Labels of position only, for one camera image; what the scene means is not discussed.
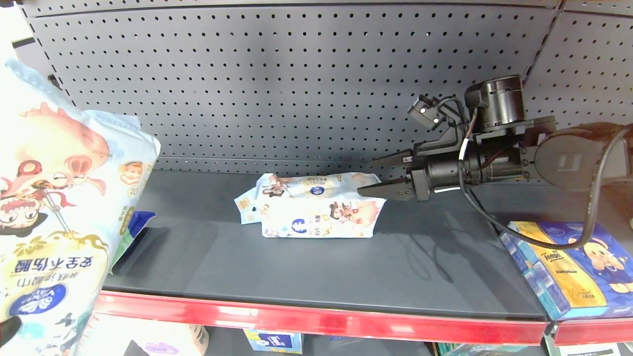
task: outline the wire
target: wire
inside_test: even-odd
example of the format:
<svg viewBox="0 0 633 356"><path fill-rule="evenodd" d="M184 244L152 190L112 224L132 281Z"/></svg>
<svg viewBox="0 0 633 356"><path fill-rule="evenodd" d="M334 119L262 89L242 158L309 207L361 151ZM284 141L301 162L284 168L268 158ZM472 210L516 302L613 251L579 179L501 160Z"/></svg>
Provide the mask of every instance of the wire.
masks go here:
<svg viewBox="0 0 633 356"><path fill-rule="evenodd" d="M473 129L475 128L475 121L477 121L477 108L473 109L473 117L470 119L470 125L468 126L468 131L466 131L464 139L468 139L473 133Z"/></svg>
<svg viewBox="0 0 633 356"><path fill-rule="evenodd" d="M558 245L558 244L539 241L537 239L530 238L526 235L521 234L520 232L516 232L510 229L509 227L500 223L494 217L490 216L490 214L488 214L483 208L481 208L473 200L473 198L470 196L470 190L466 190L466 187L464 185L464 173L463 173L464 160L463 160L463 157L460 155L460 159L458 160L457 164L458 164L458 177L460 180L461 192L464 195L464 198L466 198L469 204L477 212L483 215L486 218L486 220L488 220L492 225L497 227L499 230L508 233L509 235L512 235L518 239L524 240L530 244L540 246L543 248L550 248L552 250L568 250L572 248L581 247L582 245L586 244L589 241L589 239L591 239L591 235L593 234L594 227L596 226L596 219L598 217L598 203L599 203L599 198L600 198L600 185L602 183L602 175L605 171L606 161L609 158L611 151L613 151L613 148L615 147L615 145L622 138L624 138L624 136L628 134L631 131L631 129L633 129L633 124L626 125L622 129L620 129L611 138L609 143L606 145L604 151L602 152L602 155L600 156L600 160L598 161L598 164L596 165L596 168L594 169L594 175L591 182L591 188L589 190L589 199L588 199L589 204L587 206L587 212L585 214L585 221L584 221L585 228L582 230L582 235L580 236L580 239L574 241L573 243Z"/></svg>
<svg viewBox="0 0 633 356"><path fill-rule="evenodd" d="M514 146L518 141L514 141L504 147L502 147L499 151L495 152L492 156L488 157L488 159L484 162L484 164L481 165L481 167L479 168L471 168L471 171L474 172L479 172L481 170L486 169L486 167L490 166L492 164L492 162L500 155L502 154L506 149Z"/></svg>
<svg viewBox="0 0 633 356"><path fill-rule="evenodd" d="M440 100L437 104L436 107L438 109L442 108L442 106L446 105L446 103L448 103L449 101L454 101L455 104L457 105L457 111L460 114L460 120L461 123L458 124L458 127L462 127L463 125L467 124L469 121L469 117L466 115L466 110L464 109L464 104L461 102L461 100L459 100L457 98L457 96L453 95L453 96L447 96L446 98Z"/></svg>

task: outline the black cable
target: black cable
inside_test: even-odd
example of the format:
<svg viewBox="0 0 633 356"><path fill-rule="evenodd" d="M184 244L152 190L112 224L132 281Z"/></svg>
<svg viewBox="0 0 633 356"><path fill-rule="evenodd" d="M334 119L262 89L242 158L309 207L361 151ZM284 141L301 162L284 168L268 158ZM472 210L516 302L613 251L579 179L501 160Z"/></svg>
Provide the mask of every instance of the black cable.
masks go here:
<svg viewBox="0 0 633 356"><path fill-rule="evenodd" d="M606 145L604 151L602 152L602 155L600 156L600 160L598 161L598 164L596 165L596 169L594 170L594 175L591 182L591 188L589 190L589 199L588 199L589 204L587 206L587 213L585 214L585 222L584 222L584 228L582 230L582 235L580 236L580 239L574 241L573 243L558 245L558 244L539 241L537 239L530 238L526 235L521 234L520 232L516 232L510 229L509 227L500 223L494 217L490 216L483 208L479 207L479 205L476 202L474 202L473 198L470 196L470 190L466 190L466 186L464 185L464 173L463 173L464 160L463 159L458 160L458 176L460 180L461 192L464 195L464 198L466 198L466 200L469 202L469 204L477 212L483 215L486 218L486 220L488 220L490 223L492 223L501 231L506 232L518 239L524 240L530 244L540 246L543 248L550 248L552 250L568 250L572 248L581 247L584 244L586 244L589 241L589 239L591 239L591 235L593 234L594 227L596 226L596 219L598 217L598 203L599 203L599 198L600 198L600 188L601 188L601 183L602 183L602 175L605 171L606 161L609 158L611 151L613 151L613 148L615 147L615 145L621 139L623 139L624 136L631 131L631 129L633 129L633 124L626 125L622 129L620 129L615 135L613 135L609 143Z"/></svg>
<svg viewBox="0 0 633 356"><path fill-rule="evenodd" d="M458 127L461 127L461 131L462 134L465 133L464 131L464 126L468 125L468 123L470 122L470 118L466 115L466 110L464 109L464 104L461 102L461 100L459 100L455 95L448 97L448 98L444 98L442 100L440 100L440 102L437 105L437 108L440 109L442 106L446 105L446 103L448 103L449 101L454 101L455 104L457 105L457 112L460 114L460 119L461 119L461 123L458 124Z"/></svg>

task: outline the lower shelf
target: lower shelf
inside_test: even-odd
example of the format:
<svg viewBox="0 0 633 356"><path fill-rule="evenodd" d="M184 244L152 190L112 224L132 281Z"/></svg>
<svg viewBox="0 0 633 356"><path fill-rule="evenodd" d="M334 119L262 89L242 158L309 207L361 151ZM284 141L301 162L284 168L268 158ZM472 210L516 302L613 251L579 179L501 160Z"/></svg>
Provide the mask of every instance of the lower shelf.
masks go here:
<svg viewBox="0 0 633 356"><path fill-rule="evenodd" d="M288 353L253 351L241 329L209 327L209 349L205 356L274 356ZM349 338L331 341L328 336L306 335L304 356L431 356L425 343L416 341ZM530 346L513 356L545 356L540 346Z"/></svg>

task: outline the tissue box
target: tissue box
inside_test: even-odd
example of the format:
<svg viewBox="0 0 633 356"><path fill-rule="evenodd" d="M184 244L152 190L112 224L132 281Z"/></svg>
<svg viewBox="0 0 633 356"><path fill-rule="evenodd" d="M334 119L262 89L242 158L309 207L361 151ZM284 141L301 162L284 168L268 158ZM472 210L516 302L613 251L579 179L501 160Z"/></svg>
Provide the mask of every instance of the tissue box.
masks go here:
<svg viewBox="0 0 633 356"><path fill-rule="evenodd" d="M515 231L566 244L580 238L582 223L513 221ZM633 315L633 264L602 226L577 250L550 250L507 233L501 240L552 320Z"/></svg>
<svg viewBox="0 0 633 356"><path fill-rule="evenodd" d="M134 341L150 356L203 356L209 333L200 325L93 314L79 341L78 356L124 356Z"/></svg>
<svg viewBox="0 0 633 356"><path fill-rule="evenodd" d="M488 352L495 355L502 355L519 352L524 348L527 348L527 346L433 343L434 353L438 356L475 356L487 355Z"/></svg>
<svg viewBox="0 0 633 356"><path fill-rule="evenodd" d="M253 351L273 351L301 354L303 334L244 329Z"/></svg>
<svg viewBox="0 0 633 356"><path fill-rule="evenodd" d="M279 178L264 174L255 200L262 235L269 238L369 238L385 199L360 196L379 183L374 174Z"/></svg>

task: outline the wet wipes pack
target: wet wipes pack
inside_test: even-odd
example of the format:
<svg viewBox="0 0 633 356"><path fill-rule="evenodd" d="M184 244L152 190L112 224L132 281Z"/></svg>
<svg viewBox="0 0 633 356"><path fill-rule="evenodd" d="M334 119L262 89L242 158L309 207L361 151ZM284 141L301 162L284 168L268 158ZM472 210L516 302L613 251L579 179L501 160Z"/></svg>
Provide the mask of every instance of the wet wipes pack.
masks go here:
<svg viewBox="0 0 633 356"><path fill-rule="evenodd" d="M242 225L261 222L260 211L255 200L256 193L257 189L253 187L235 199L235 205L239 209Z"/></svg>
<svg viewBox="0 0 633 356"><path fill-rule="evenodd" d="M71 356L160 144L15 60L0 83L0 321L22 320L0 355Z"/></svg>
<svg viewBox="0 0 633 356"><path fill-rule="evenodd" d="M385 199L360 196L379 183L374 174L350 172L281 178L262 175L256 205L269 238L370 238Z"/></svg>

